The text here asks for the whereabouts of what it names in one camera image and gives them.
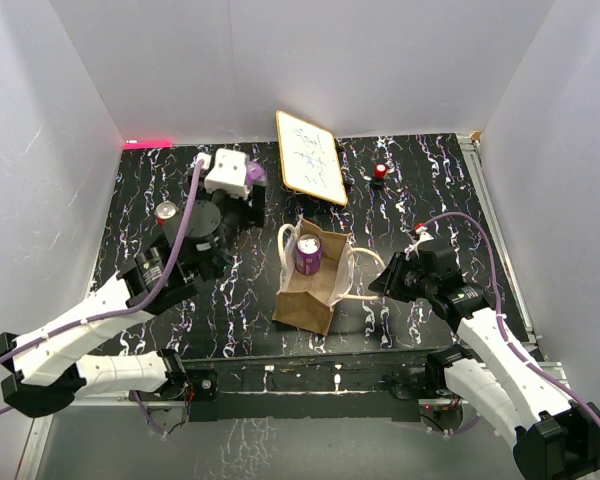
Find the purple soda can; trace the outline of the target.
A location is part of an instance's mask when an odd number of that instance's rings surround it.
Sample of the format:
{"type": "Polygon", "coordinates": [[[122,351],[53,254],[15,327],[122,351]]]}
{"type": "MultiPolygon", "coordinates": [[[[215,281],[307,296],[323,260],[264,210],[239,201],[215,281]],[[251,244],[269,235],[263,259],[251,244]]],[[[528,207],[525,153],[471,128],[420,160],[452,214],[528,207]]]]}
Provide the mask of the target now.
{"type": "Polygon", "coordinates": [[[294,263],[296,270],[303,275],[314,275],[320,269],[322,243],[314,234],[301,235],[295,244],[294,263]]]}
{"type": "Polygon", "coordinates": [[[246,183],[253,187],[254,185],[267,185],[266,169],[257,161],[249,161],[246,166],[246,183]]]}

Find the purple soda can back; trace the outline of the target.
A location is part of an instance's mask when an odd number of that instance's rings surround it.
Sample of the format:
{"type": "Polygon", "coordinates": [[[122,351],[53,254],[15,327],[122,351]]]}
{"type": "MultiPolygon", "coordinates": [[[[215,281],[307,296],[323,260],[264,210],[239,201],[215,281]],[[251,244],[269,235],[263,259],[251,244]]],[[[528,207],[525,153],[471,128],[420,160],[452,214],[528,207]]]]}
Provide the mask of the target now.
{"type": "Polygon", "coordinates": [[[322,243],[314,234],[301,235],[295,244],[294,263],[296,270],[303,275],[314,275],[320,269],[322,243]]]}

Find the canvas tote bag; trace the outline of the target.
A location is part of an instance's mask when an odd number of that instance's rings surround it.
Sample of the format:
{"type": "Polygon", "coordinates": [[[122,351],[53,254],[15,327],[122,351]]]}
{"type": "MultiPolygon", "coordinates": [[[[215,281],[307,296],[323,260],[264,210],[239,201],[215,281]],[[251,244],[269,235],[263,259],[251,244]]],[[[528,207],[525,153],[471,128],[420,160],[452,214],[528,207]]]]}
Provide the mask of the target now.
{"type": "Polygon", "coordinates": [[[354,247],[349,234],[326,231],[299,218],[296,223],[287,223],[279,228],[277,252],[280,283],[273,318],[282,324],[325,336],[339,302],[345,299],[374,301],[379,298],[377,295],[351,293],[357,254],[371,257],[381,270],[386,265],[376,252],[354,247]],[[314,275],[300,274],[295,268],[295,244],[304,234],[314,234],[322,243],[320,269],[314,275]]]}

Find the red cola can front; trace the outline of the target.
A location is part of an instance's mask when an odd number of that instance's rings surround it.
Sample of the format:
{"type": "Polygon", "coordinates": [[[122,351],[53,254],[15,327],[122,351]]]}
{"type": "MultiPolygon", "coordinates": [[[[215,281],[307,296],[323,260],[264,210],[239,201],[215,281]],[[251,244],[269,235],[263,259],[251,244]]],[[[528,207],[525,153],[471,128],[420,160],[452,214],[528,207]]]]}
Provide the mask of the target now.
{"type": "Polygon", "coordinates": [[[154,214],[157,223],[163,226],[168,219],[173,218],[178,212],[179,208],[176,204],[171,201],[164,201],[156,206],[154,214]]]}

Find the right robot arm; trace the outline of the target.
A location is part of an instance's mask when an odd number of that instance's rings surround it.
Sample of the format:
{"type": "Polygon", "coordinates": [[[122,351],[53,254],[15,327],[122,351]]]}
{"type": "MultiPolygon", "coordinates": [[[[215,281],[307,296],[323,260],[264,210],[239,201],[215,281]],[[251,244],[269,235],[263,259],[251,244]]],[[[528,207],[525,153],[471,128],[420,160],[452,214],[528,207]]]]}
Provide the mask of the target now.
{"type": "Polygon", "coordinates": [[[537,362],[476,283],[464,280],[453,249],[427,239],[395,253],[370,290],[401,302],[426,300],[461,344],[430,354],[427,388],[471,404],[511,447],[526,479],[579,479],[600,470],[600,411],[537,374],[537,362]]]}

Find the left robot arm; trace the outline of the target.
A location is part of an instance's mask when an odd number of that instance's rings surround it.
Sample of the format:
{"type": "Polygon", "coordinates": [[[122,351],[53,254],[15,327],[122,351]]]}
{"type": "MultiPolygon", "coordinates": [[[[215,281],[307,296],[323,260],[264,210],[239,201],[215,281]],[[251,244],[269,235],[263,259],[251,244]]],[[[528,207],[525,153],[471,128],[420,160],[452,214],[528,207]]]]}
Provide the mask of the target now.
{"type": "Polygon", "coordinates": [[[192,391],[173,349],[98,356],[94,349],[196,295],[195,282],[224,276],[237,234],[264,225],[267,183],[257,180],[244,199],[225,188],[203,193],[183,209],[156,207],[160,224],[147,247],[94,294],[28,334],[0,334],[4,402],[29,418],[57,413],[75,400],[121,391],[174,400],[192,391]]]}

